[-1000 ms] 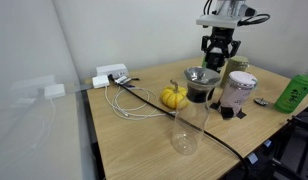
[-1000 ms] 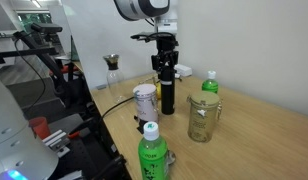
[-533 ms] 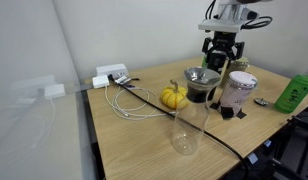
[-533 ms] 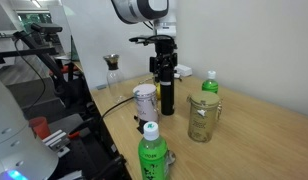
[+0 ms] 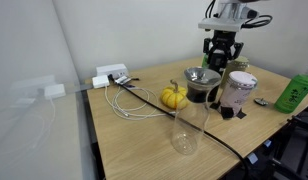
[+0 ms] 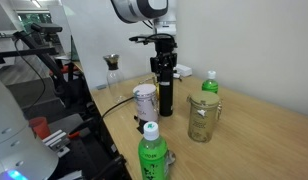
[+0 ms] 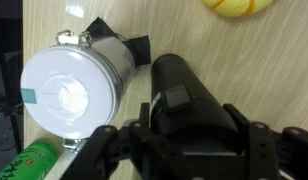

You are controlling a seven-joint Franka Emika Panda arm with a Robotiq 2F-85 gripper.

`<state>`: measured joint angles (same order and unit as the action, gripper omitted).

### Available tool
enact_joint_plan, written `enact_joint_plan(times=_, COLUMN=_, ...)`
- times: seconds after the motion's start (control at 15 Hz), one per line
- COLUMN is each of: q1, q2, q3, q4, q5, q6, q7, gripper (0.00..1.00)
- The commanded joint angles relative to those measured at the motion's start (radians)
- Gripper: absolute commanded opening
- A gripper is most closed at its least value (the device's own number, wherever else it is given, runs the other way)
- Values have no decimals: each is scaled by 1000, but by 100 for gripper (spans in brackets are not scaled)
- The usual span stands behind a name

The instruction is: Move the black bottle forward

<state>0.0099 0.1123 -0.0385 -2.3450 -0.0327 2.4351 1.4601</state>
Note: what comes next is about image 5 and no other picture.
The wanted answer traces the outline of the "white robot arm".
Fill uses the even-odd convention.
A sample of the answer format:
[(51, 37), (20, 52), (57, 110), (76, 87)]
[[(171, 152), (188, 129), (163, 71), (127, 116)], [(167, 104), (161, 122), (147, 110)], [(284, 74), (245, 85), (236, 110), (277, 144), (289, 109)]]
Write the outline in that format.
[(260, 15), (243, 0), (212, 0), (198, 23), (200, 29), (213, 32), (211, 38), (204, 39), (202, 66), (222, 72), (244, 46), (235, 40), (236, 34), (242, 29), (266, 26), (272, 20), (271, 15)]

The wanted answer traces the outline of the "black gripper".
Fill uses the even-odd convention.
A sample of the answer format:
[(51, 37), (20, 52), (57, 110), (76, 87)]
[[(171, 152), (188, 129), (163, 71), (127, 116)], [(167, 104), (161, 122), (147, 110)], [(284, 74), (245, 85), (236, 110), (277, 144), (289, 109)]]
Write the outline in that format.
[(235, 32), (215, 30), (212, 38), (204, 39), (203, 53), (208, 55), (209, 69), (225, 69), (229, 61), (240, 55), (244, 44), (236, 42), (235, 36)]

